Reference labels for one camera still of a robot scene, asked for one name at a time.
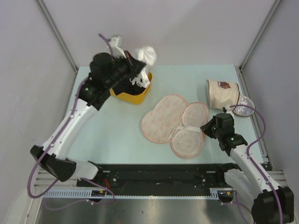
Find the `white satin bra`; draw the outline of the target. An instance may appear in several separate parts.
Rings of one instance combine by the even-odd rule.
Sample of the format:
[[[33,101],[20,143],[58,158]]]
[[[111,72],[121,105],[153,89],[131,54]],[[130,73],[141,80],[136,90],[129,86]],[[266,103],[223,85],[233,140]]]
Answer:
[[[148,74],[157,61],[156,51],[151,46],[144,46],[136,49],[133,56],[135,56],[135,59],[144,62],[146,65],[135,78],[130,79],[130,82],[132,85],[136,84],[139,87],[147,88],[150,85]]]

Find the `pink tulip mesh laundry bag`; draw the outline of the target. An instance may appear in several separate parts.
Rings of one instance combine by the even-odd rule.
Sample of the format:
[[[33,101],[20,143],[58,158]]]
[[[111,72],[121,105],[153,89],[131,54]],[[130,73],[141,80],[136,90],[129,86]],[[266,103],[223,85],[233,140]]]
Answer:
[[[204,103],[187,103],[180,95],[168,95],[143,117],[141,128],[150,141],[168,142],[176,156],[190,159],[203,148],[205,134],[200,127],[207,123],[208,116]]]

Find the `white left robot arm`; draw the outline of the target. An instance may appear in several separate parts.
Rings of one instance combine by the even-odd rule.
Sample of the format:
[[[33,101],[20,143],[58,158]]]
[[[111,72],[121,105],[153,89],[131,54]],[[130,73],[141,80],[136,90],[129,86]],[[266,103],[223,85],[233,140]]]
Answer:
[[[88,120],[110,97],[110,89],[118,85],[124,91],[128,86],[124,81],[137,77],[145,66],[145,62],[133,58],[128,51],[120,57],[96,54],[88,77],[79,84],[70,112],[42,146],[31,148],[38,165],[61,182],[75,177],[85,178],[95,187],[101,185],[103,174],[99,167],[90,161],[70,160],[69,151]]]

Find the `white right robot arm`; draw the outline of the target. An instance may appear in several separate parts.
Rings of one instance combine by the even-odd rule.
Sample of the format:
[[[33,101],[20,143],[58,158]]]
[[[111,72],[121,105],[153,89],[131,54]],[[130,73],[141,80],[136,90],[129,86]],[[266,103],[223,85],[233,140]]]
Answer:
[[[228,185],[251,204],[256,224],[290,224],[294,221],[294,193],[282,187],[250,152],[250,144],[235,133],[234,117],[219,113],[205,125],[202,132],[218,140],[219,147],[237,164],[237,168],[221,171],[215,181],[220,187]]]

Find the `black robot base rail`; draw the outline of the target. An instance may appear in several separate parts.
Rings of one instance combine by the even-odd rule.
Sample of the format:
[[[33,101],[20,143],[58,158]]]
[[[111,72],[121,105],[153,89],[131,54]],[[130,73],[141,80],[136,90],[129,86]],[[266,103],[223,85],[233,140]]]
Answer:
[[[225,164],[101,164],[93,183],[120,189],[187,190],[192,188],[227,188],[224,173],[238,169]]]

